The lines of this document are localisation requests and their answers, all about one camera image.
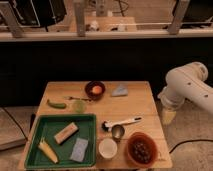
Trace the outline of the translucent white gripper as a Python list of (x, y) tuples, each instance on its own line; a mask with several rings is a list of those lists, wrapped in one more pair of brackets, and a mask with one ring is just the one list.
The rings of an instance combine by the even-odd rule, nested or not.
[(176, 106), (172, 103), (164, 105), (162, 108), (162, 123), (169, 125), (176, 116)]

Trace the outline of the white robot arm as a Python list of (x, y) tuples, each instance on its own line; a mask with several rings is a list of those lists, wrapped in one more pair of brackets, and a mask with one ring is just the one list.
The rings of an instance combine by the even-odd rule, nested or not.
[(164, 125), (172, 122), (186, 99), (213, 114), (213, 87), (205, 83), (207, 78), (208, 69), (201, 62), (173, 68), (166, 74), (166, 86), (158, 94)]

